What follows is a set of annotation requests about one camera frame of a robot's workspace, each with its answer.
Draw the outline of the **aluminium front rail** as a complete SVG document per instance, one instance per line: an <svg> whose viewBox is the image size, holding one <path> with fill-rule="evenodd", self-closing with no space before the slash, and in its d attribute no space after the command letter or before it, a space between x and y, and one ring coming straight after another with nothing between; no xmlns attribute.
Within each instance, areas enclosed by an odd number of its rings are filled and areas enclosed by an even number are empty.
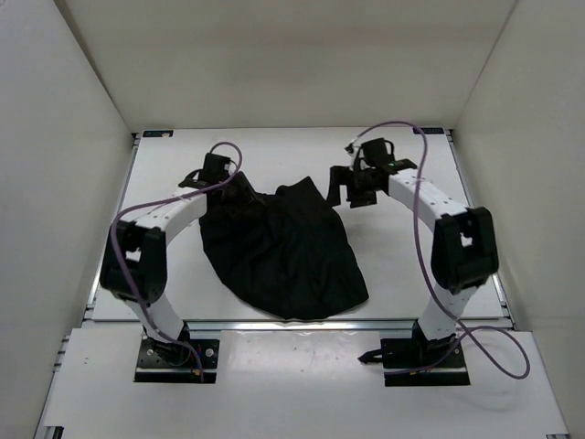
<svg viewBox="0 0 585 439"><path fill-rule="evenodd" d="M192 320L187 324L192 331L410 331L413 320L333 320L316 323L277 321L221 321Z"/></svg>

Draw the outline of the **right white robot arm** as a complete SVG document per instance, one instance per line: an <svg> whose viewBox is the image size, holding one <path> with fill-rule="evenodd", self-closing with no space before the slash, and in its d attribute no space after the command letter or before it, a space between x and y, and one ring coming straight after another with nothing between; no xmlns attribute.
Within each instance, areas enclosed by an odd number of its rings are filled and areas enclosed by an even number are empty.
<svg viewBox="0 0 585 439"><path fill-rule="evenodd" d="M392 360L398 369L427 369L455 348L456 325L465 307L498 269L492 215L443 193L409 159L358 159L353 166L329 171L326 201L332 207L343 199L352 209L374 205L379 192L409 208L415 226L424 224L431 231L431 263L423 268L423 278L432 291L402 347L368 352L361 361Z"/></svg>

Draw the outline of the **left blue corner label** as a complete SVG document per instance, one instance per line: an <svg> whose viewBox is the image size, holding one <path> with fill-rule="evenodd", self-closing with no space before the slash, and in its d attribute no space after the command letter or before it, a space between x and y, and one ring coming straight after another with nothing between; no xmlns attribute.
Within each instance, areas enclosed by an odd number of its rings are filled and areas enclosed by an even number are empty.
<svg viewBox="0 0 585 439"><path fill-rule="evenodd" d="M168 138L173 135L173 130L145 130L142 133L142 138Z"/></svg>

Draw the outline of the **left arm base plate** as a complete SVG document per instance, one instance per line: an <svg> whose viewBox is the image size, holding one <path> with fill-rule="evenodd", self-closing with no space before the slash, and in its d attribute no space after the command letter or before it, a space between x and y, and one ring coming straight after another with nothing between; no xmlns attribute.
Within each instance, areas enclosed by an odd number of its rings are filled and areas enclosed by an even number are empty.
<svg viewBox="0 0 585 439"><path fill-rule="evenodd" d="M189 348L166 344L142 336L134 381L139 383L215 384L220 340L192 338L189 344L200 359L203 370Z"/></svg>

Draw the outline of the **right blue corner label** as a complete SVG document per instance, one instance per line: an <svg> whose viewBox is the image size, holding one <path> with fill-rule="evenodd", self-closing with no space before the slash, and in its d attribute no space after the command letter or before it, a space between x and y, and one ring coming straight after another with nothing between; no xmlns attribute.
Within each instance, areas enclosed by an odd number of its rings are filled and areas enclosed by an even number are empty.
<svg viewBox="0 0 585 439"><path fill-rule="evenodd" d="M445 135L445 131L441 127L419 127L419 128L412 128L412 132L415 134L424 134L424 135Z"/></svg>

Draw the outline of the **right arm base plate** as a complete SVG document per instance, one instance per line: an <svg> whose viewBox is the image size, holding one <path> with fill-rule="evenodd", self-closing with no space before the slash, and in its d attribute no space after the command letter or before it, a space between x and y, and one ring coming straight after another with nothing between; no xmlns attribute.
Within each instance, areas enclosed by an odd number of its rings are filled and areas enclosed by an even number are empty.
<svg viewBox="0 0 585 439"><path fill-rule="evenodd" d="M415 328L411 337L383 337L363 353L362 364L381 364L386 387L459 387L471 384L463 349L454 334L427 340Z"/></svg>

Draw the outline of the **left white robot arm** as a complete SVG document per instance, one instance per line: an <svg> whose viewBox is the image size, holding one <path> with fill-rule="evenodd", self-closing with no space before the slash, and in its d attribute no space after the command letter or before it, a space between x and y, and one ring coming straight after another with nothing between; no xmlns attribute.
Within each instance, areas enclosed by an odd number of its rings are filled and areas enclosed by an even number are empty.
<svg viewBox="0 0 585 439"><path fill-rule="evenodd" d="M201 355L191 345L188 324L165 294L168 245L209 209L256 201L262 201L262 195L244 173L197 169L186 175L171 198L128 208L112 223L100 286L135 313L150 348L170 366L196 362Z"/></svg>

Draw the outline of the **blue corner label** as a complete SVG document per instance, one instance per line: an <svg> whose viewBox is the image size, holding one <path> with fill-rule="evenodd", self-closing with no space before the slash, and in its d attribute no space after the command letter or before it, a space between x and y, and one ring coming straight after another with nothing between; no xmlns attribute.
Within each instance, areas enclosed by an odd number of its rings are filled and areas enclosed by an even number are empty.
<svg viewBox="0 0 585 439"><path fill-rule="evenodd" d="M168 138L173 135L173 130L145 130L142 133L142 138Z"/></svg>
<svg viewBox="0 0 585 439"><path fill-rule="evenodd" d="M424 134L424 135L445 135L445 131L441 127L419 127L419 128L412 128L412 132L415 134Z"/></svg>

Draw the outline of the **black skirt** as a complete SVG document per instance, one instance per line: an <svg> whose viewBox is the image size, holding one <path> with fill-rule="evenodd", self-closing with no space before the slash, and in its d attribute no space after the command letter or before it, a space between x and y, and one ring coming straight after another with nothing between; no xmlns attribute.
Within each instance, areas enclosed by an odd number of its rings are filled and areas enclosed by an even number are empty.
<svg viewBox="0 0 585 439"><path fill-rule="evenodd" d="M218 279L284 320L322 320L363 305L369 293L343 221L313 180L261 194L265 210L216 206L200 219Z"/></svg>

